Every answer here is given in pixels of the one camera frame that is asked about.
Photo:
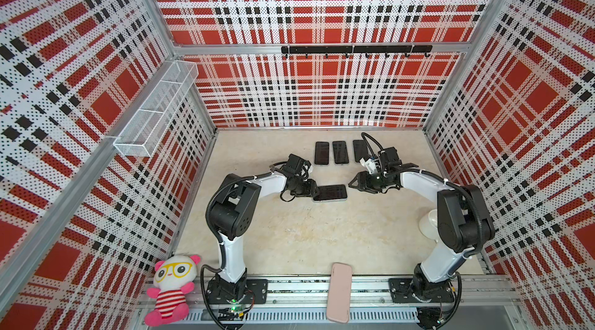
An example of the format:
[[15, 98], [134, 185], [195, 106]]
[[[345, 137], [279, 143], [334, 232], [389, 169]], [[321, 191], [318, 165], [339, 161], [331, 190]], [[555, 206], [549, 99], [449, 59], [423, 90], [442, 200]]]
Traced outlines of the black phone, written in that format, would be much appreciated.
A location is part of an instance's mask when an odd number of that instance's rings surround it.
[[333, 158], [335, 164], [348, 164], [349, 153], [346, 141], [333, 141]]
[[318, 192], [314, 198], [348, 198], [346, 186], [344, 184], [326, 185], [318, 188]]
[[315, 165], [328, 166], [329, 165], [329, 142], [317, 141], [315, 143]]
[[354, 160], [359, 163], [361, 160], [367, 161], [370, 159], [370, 153], [367, 142], [363, 139], [355, 139], [353, 141]]

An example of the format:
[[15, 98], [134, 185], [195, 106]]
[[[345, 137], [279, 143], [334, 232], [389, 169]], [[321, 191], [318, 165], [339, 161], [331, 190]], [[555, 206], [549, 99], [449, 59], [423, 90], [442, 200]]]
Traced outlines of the light blue case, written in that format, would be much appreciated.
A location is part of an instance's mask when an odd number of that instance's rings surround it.
[[322, 198], [322, 197], [317, 197], [317, 198], [313, 198], [314, 202], [317, 203], [326, 203], [326, 202], [343, 202], [343, 201], [347, 201], [347, 198]]

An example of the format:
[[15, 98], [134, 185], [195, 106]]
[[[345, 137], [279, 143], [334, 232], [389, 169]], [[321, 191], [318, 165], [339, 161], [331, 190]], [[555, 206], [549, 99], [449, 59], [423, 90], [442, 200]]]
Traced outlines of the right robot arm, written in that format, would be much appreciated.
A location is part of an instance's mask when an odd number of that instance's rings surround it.
[[370, 194], [406, 189], [435, 203], [439, 237], [430, 256], [416, 267], [421, 282], [449, 280], [495, 237], [494, 221], [476, 185], [457, 184], [415, 164], [405, 164], [393, 147], [359, 162], [364, 170], [349, 187]]

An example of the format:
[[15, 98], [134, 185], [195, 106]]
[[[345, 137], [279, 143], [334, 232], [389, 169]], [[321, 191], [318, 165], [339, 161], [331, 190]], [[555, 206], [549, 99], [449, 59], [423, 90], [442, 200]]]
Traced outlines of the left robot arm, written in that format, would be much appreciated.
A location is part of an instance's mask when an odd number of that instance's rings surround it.
[[237, 284], [245, 276], [243, 235], [252, 223], [258, 201], [286, 192], [291, 199], [318, 196], [319, 187], [310, 177], [311, 172], [310, 161], [291, 154], [286, 161], [272, 164], [264, 174], [225, 177], [205, 211], [207, 226], [218, 241], [216, 274], [224, 282]]

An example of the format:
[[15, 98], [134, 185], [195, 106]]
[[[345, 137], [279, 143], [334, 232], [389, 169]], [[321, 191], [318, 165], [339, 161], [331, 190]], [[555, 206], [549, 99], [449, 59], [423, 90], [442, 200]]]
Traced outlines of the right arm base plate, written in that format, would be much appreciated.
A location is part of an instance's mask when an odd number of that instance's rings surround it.
[[430, 283], [418, 277], [392, 278], [388, 285], [394, 303], [451, 304], [455, 301], [449, 280]]

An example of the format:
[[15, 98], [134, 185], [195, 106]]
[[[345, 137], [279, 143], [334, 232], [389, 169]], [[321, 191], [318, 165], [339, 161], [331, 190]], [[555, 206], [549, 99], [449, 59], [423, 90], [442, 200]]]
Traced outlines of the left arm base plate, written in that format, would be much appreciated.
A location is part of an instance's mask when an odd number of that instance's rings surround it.
[[207, 286], [207, 302], [210, 305], [262, 305], [267, 301], [268, 284], [267, 279], [241, 278], [238, 283], [230, 283], [216, 276]]

